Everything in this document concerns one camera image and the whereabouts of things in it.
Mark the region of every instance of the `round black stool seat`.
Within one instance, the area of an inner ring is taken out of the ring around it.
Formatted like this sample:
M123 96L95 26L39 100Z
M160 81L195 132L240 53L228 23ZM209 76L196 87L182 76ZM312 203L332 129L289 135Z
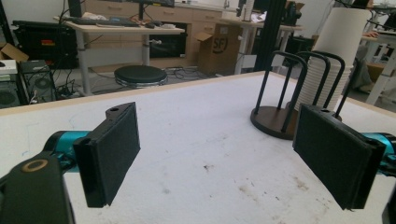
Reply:
M116 69L114 75L117 83L137 88L161 86L168 80L162 69L146 65L124 66Z

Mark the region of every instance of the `monitor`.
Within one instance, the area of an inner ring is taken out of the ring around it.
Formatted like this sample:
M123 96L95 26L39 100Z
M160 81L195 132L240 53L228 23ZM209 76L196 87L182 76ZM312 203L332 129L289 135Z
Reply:
M153 5L156 7L175 7L175 0L131 0L131 2Z
M264 13L264 11L268 11L268 7L270 6L271 0L256 0L254 1L253 11L257 11L260 13Z

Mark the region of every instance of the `black crate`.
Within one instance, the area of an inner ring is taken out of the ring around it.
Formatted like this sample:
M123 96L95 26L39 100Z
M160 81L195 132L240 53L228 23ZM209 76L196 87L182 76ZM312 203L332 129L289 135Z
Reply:
M76 32L65 25L49 22L14 21L18 48L29 60L45 60L51 68L78 67Z

